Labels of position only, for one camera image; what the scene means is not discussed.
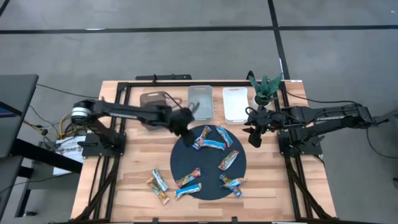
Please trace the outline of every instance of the desk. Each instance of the desk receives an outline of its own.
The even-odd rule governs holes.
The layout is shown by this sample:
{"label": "desk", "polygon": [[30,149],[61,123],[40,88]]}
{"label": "desk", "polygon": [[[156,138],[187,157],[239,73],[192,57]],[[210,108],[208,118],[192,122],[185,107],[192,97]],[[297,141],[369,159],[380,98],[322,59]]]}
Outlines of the desk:
{"label": "desk", "polygon": [[[51,169],[51,175],[53,167],[50,166],[76,173],[80,173],[81,170],[81,163],[17,138],[38,79],[38,75],[0,75],[0,101],[22,112],[22,116],[0,118],[0,219],[12,191],[12,187],[9,186],[15,183],[17,176],[28,178],[32,182],[49,177],[49,175],[42,177],[36,168],[34,172],[33,168],[21,166],[24,157],[46,163],[41,166]],[[38,188],[31,185],[35,184],[25,185],[16,217],[24,214],[30,190]]]}
{"label": "desk", "polygon": [[[242,80],[212,80],[209,82],[242,82]],[[131,83],[149,83],[148,81],[131,81]],[[100,97],[114,102],[118,82],[105,81],[102,84]],[[285,81],[286,88],[292,94],[304,96],[302,82]],[[214,118],[205,124],[221,125],[231,131],[242,143],[246,152],[247,169],[245,177],[248,181],[240,186],[243,198],[238,199],[234,194],[220,200],[199,200],[184,196],[180,200],[174,199],[173,191],[177,186],[170,171],[170,153],[177,138],[168,130],[147,131],[138,121],[126,121],[127,144],[126,151],[121,157],[116,192],[113,201],[112,222],[151,222],[158,217],[160,222],[205,222],[231,221],[237,217],[239,221],[281,221],[294,220],[292,200],[290,198],[289,183],[284,158],[279,154],[276,133],[265,133],[262,136],[262,146],[255,148],[248,143],[248,133],[242,131],[243,125],[226,125],[224,121],[223,87],[213,86]],[[139,96],[153,91],[166,91],[173,97],[183,100],[187,105],[187,86],[134,86],[131,89],[129,104],[139,106]],[[248,88],[249,102],[255,92]],[[306,100],[289,96],[290,106],[305,106]],[[105,125],[109,125],[110,118],[102,118]],[[194,122],[190,127],[203,125]],[[90,157],[84,161],[80,182],[76,193],[71,218],[78,216],[87,206],[97,157]],[[318,203],[327,213],[335,216],[335,209],[331,198],[328,181],[323,164],[313,156],[302,156],[303,169],[307,180],[307,187]],[[170,190],[166,194],[170,202],[163,206],[153,191],[145,184],[151,176],[151,170],[158,167]],[[302,195],[297,189],[300,200],[300,211],[305,217]],[[104,194],[101,204],[100,218],[104,217],[106,198]]]}

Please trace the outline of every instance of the wooden table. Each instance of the wooden table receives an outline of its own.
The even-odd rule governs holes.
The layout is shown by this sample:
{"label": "wooden table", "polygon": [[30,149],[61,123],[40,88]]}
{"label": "wooden table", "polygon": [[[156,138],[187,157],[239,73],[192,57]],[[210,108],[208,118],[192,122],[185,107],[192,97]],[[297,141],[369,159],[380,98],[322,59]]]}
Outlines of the wooden table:
{"label": "wooden table", "polygon": [[[104,97],[106,101],[114,102],[117,84],[117,81],[103,82],[100,97]],[[292,94],[305,97],[302,82],[286,80],[285,85]],[[245,177],[248,178],[248,181],[240,186],[243,198],[239,199],[234,194],[230,194],[225,198],[212,201],[200,200],[191,196],[184,196],[178,201],[175,200],[174,190],[177,189],[177,186],[170,171],[170,154],[177,137],[165,129],[147,131],[138,121],[127,120],[126,152],[119,165],[112,222],[151,222],[153,217],[158,217],[160,222],[215,222],[230,221],[231,217],[234,216],[239,221],[294,220],[285,161],[279,154],[276,133],[265,133],[262,136],[262,146],[255,148],[248,143],[249,134],[242,131],[243,125],[226,125],[224,121],[223,87],[227,86],[213,87],[215,115],[206,124],[221,125],[241,141],[247,159]],[[182,105],[187,105],[187,88],[187,86],[133,87],[129,104],[139,106],[139,96],[142,93],[163,90],[173,97],[181,98],[183,100]],[[247,88],[250,103],[255,92],[251,86],[247,86]],[[290,106],[307,106],[306,100],[292,96],[289,96],[289,103]],[[280,99],[280,105],[283,107],[282,99]],[[102,118],[101,121],[105,125],[109,125],[111,119]],[[203,123],[194,122],[190,126],[198,125],[203,125]],[[97,157],[91,157],[84,161],[72,218],[79,215],[87,206],[97,159]],[[302,163],[309,191],[327,213],[335,216],[335,208],[323,164],[313,156],[302,156]],[[166,206],[161,205],[157,196],[145,183],[151,177],[151,170],[155,167],[159,168],[160,173],[170,186],[170,190],[166,194],[171,199]],[[302,194],[299,189],[297,189],[297,193],[300,211],[302,217],[305,217]],[[104,217],[107,196],[108,193],[105,192],[100,217]]]}

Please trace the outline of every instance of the gray floor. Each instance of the gray floor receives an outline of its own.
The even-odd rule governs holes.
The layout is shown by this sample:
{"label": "gray floor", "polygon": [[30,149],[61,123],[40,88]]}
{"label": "gray floor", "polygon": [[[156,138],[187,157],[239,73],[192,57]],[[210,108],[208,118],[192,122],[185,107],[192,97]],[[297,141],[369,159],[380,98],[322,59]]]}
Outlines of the gray floor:
{"label": "gray floor", "polygon": [[[277,0],[275,8],[281,26],[398,24],[398,3],[393,0]],[[0,29],[224,25],[271,25],[266,1],[11,0],[0,18]],[[398,107],[398,30],[281,35],[291,79],[304,81],[309,98],[358,101],[374,116]],[[39,83],[92,96],[98,95],[103,80],[153,73],[242,79],[249,70],[270,77],[280,72],[272,31],[0,35],[0,74],[37,73]],[[38,87],[31,105],[56,122],[78,100]],[[31,111],[26,118],[43,123]],[[388,125],[369,133],[379,151],[398,156]],[[19,137],[32,143],[41,140],[27,127]],[[338,216],[396,223],[398,190],[392,178],[398,177],[397,161],[372,152],[363,130],[330,133],[322,146]],[[17,219],[13,216],[23,186],[15,187],[2,223],[67,220],[77,182],[68,184],[68,189],[34,191],[28,209],[39,216]]]}

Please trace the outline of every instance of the artificial plant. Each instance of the artificial plant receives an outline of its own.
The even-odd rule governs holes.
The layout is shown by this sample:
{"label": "artificial plant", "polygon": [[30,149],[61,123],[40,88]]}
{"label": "artificial plant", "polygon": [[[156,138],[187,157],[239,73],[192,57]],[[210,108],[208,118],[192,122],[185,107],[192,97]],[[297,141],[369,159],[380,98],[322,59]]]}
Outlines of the artificial plant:
{"label": "artificial plant", "polygon": [[282,81],[282,73],[276,76],[269,83],[268,83],[268,76],[264,75],[262,77],[261,85],[257,83],[254,75],[250,75],[249,79],[251,85],[256,90],[256,96],[254,97],[254,100],[258,105],[265,106],[272,100],[276,99],[272,98],[272,96],[279,88],[279,84]]}

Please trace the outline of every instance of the white tray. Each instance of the white tray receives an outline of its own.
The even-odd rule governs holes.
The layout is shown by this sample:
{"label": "white tray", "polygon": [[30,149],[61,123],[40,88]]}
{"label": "white tray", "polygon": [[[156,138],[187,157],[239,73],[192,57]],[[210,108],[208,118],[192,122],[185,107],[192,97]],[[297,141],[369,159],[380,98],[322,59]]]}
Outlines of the white tray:
{"label": "white tray", "polygon": [[248,120],[248,115],[245,112],[249,106],[247,88],[223,88],[223,101],[226,124],[243,124]]}

